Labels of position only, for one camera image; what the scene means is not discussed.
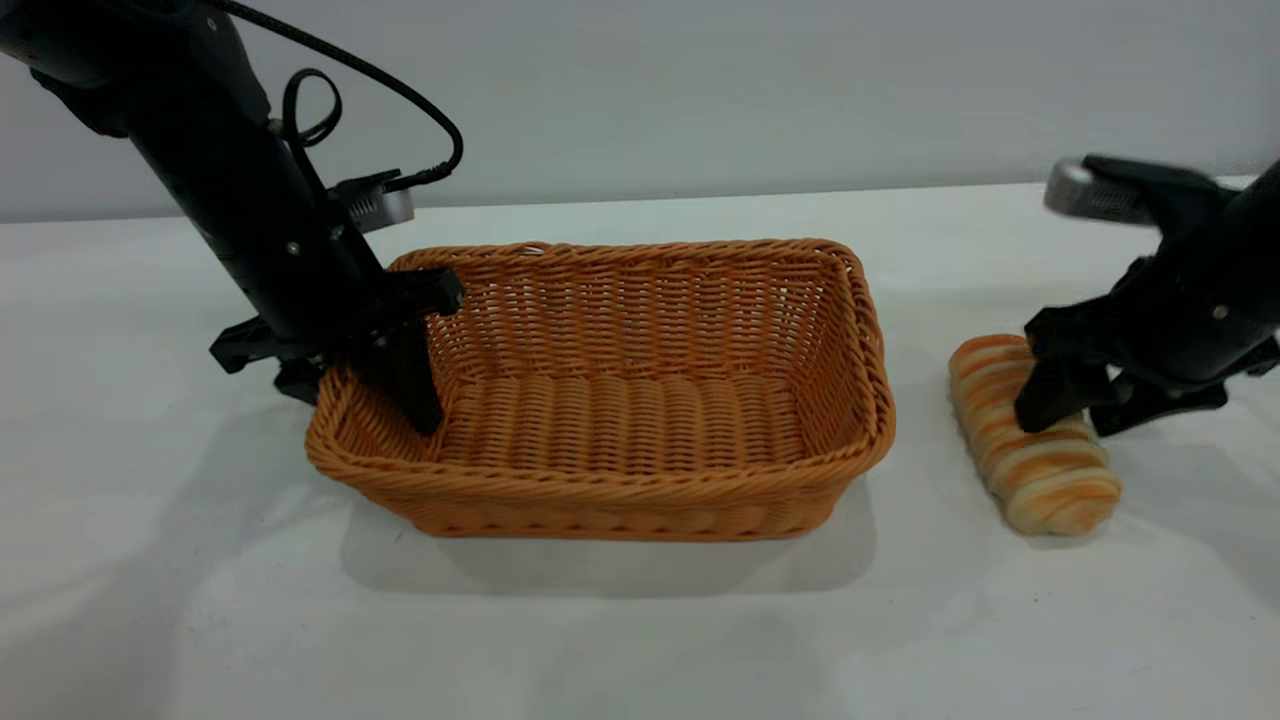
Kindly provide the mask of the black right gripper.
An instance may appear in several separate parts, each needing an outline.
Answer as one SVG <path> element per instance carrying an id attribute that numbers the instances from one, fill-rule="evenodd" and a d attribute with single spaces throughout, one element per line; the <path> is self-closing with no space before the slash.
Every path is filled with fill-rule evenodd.
<path id="1" fill-rule="evenodd" d="M 1143 379 L 1116 375 L 1115 401 L 1089 409 L 1101 437 L 1226 405 L 1225 384 L 1208 384 L 1249 372 L 1245 357 L 1277 333 L 1277 168 L 1236 190 L 1184 167 L 1061 160 L 1044 205 L 1148 225 L 1160 242 L 1107 293 L 1044 307 L 1027 324 L 1033 350 L 1047 356 L 1015 398 L 1019 428 L 1039 433 L 1089 407 L 1093 369 L 1084 363 Z"/>

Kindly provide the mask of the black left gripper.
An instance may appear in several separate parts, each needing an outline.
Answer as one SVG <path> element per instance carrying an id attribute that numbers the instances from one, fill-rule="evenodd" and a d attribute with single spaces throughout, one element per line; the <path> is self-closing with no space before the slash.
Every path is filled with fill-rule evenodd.
<path id="1" fill-rule="evenodd" d="M 178 111 L 129 137 L 255 310 L 211 347 L 225 372 L 278 357 L 275 389 L 315 406 L 328 361 L 372 347 L 372 384 L 420 436 L 438 430 L 424 318 L 461 309 L 452 269 L 385 269 L 265 126 Z"/>

